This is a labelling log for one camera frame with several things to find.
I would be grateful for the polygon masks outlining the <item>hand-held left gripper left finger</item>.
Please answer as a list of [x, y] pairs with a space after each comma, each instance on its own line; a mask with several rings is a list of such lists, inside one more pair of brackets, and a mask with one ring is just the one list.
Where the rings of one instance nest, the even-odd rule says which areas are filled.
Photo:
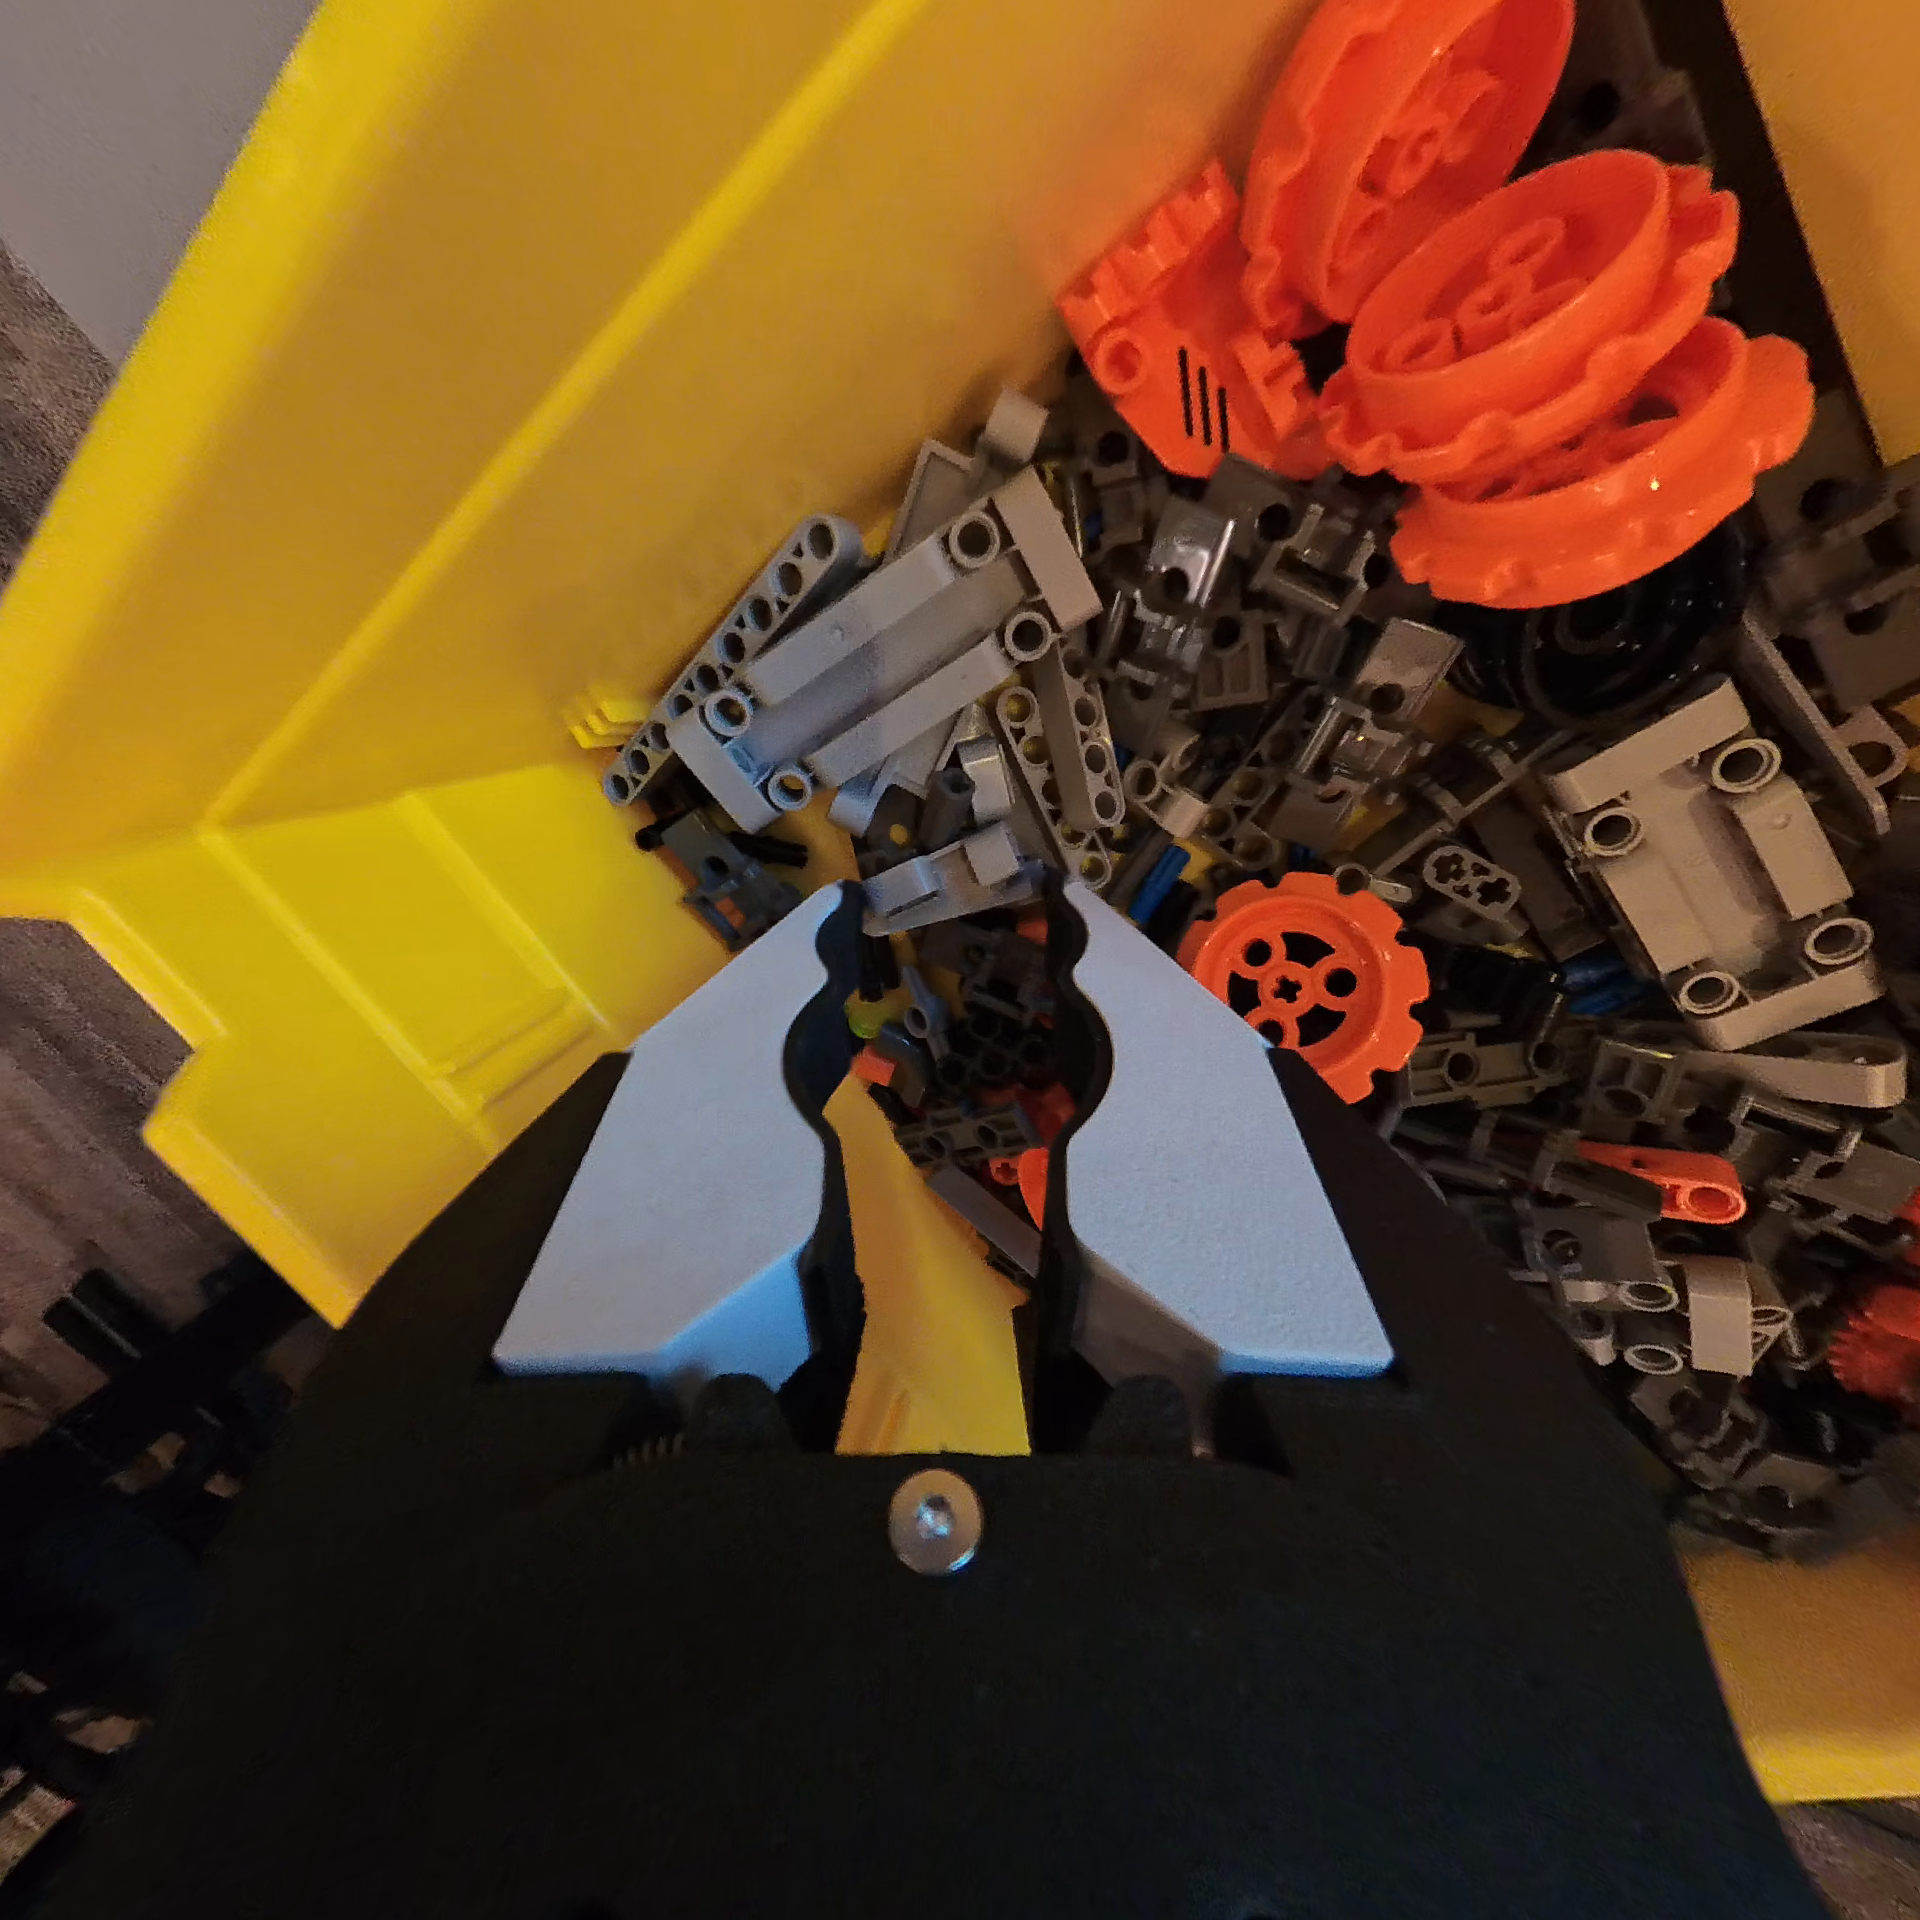
[[834, 1448], [867, 1304], [826, 1106], [862, 913], [826, 886], [636, 1041], [495, 1337], [506, 1374], [642, 1376], [682, 1410], [751, 1376]]

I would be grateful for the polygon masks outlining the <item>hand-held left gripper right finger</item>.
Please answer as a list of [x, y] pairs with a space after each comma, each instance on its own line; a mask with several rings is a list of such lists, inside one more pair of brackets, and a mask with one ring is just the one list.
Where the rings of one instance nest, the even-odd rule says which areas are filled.
[[1232, 1382], [1388, 1376], [1272, 1048], [1082, 881], [1047, 887], [1047, 979], [1072, 1114], [1047, 1149], [1034, 1449], [1078, 1449], [1138, 1378], [1210, 1446]]

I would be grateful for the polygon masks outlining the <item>small light grey brick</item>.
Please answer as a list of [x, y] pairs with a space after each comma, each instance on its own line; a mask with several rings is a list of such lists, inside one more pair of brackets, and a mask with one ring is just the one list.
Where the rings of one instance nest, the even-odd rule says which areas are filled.
[[896, 865], [863, 882], [863, 934], [891, 937], [931, 923], [1027, 904], [1043, 893], [1045, 863], [1022, 854], [1005, 824]]

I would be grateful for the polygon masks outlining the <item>pile of building bricks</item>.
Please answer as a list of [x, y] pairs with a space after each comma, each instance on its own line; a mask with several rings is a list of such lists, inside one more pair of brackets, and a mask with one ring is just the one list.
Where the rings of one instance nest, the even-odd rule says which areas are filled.
[[[1730, 49], [1672, 67], [1688, 49], [1670, 5], [1572, 9], [1563, 75], [1499, 189], [1600, 152], [1704, 169], [1739, 233], [1701, 321], [1800, 346], [1750, 329], [1829, 310], [1760, 125], [1722, 118], [1746, 109]], [[1323, 437], [1354, 322], [1290, 339]], [[970, 451], [923, 441], [880, 558], [848, 519], [805, 518], [663, 690], [582, 743], [732, 953], [800, 905], [803, 850], [775, 826], [819, 800], [863, 882], [994, 824], [1045, 863], [1027, 904], [870, 936], [868, 1000], [893, 1017], [852, 1019], [855, 1073], [901, 1149], [986, 1209], [980, 1232], [1029, 1278], [1039, 1251], [1016, 1239], [1043, 1232], [1072, 1103], [1016, 914], [1082, 881], [1180, 966], [1188, 927], [1246, 881], [1376, 894], [1430, 991], [1420, 1048], [1360, 1117], [1583, 1354], [1687, 1536], [1810, 1561], [1916, 1515], [1916, 461], [1870, 470], [1853, 390], [1829, 382], [1824, 350], [1806, 357], [1808, 435], [1725, 519], [1749, 546], [1728, 655], [1622, 726], [1549, 727], [1451, 682], [1446, 601], [1389, 552], [1432, 486], [1334, 458], [1308, 482], [1237, 455], [1173, 474], [1072, 342], [1056, 401], [1005, 390]], [[1090, 622], [867, 775], [736, 826], [666, 749], [668, 722], [1024, 466], [1096, 592]], [[1560, 757], [1709, 678], [1781, 749], [1883, 979], [1867, 1006], [1730, 1053], [1701, 1048], [1636, 970], [1544, 802]]]

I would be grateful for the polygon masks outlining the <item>yellow plastic bin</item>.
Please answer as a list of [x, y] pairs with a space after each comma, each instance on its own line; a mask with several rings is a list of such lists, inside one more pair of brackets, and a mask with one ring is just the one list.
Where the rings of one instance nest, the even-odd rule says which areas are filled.
[[5, 914], [340, 1325], [716, 968], [582, 735], [1062, 346], [1308, 5], [324, 5], [5, 603]]

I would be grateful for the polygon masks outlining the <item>grey desk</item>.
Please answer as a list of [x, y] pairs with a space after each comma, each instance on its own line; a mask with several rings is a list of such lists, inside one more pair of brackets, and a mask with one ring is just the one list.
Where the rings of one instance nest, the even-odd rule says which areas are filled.
[[310, 2], [5, 2], [2, 235], [118, 366]]

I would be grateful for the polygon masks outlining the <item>orange sprocket wheel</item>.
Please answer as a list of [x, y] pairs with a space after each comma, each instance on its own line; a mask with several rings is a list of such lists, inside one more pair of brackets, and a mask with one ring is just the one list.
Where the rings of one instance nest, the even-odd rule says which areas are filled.
[[1271, 1048], [1298, 1053], [1344, 1103], [1372, 1096], [1424, 1038], [1430, 983], [1398, 913], [1325, 873], [1246, 881], [1195, 920], [1180, 966]]

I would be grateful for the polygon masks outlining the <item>grey panel brick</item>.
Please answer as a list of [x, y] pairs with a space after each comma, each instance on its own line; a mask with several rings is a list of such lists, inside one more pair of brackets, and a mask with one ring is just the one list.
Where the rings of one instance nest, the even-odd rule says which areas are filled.
[[1099, 601], [1036, 466], [967, 506], [668, 722], [748, 830], [943, 730]]
[[1560, 757], [1543, 793], [1627, 955], [1701, 1048], [1750, 1050], [1883, 995], [1840, 858], [1725, 678]]

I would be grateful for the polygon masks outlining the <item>black rubber tyre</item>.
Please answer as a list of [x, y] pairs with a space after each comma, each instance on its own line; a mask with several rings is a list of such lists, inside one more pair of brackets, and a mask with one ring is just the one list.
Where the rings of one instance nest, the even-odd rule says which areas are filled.
[[1746, 557], [1742, 525], [1725, 522], [1635, 583], [1575, 603], [1438, 603], [1432, 622], [1461, 639], [1451, 682], [1557, 730], [1636, 721], [1722, 667], [1743, 608]]

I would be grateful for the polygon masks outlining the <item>large orange wheel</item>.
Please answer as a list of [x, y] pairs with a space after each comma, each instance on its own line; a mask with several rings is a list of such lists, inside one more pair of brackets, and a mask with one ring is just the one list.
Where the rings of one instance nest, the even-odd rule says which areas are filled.
[[1800, 448], [1813, 411], [1800, 346], [1701, 321], [1571, 440], [1420, 489], [1394, 565], [1438, 601], [1504, 611], [1626, 587], [1728, 522]]
[[1440, 486], [1568, 441], [1704, 317], [1739, 202], [1643, 152], [1560, 160], [1432, 231], [1318, 398], [1336, 465]]
[[1240, 290], [1263, 329], [1349, 322], [1511, 179], [1563, 75], [1571, 2], [1325, 2], [1255, 136]]

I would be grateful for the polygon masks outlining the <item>orange curved shell brick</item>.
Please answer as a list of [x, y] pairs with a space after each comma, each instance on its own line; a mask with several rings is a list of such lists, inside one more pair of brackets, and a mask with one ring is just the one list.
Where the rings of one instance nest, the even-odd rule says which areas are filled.
[[1093, 379], [1171, 474], [1227, 455], [1311, 480], [1331, 454], [1304, 365], [1240, 290], [1240, 202], [1218, 160], [1076, 274], [1056, 306]]

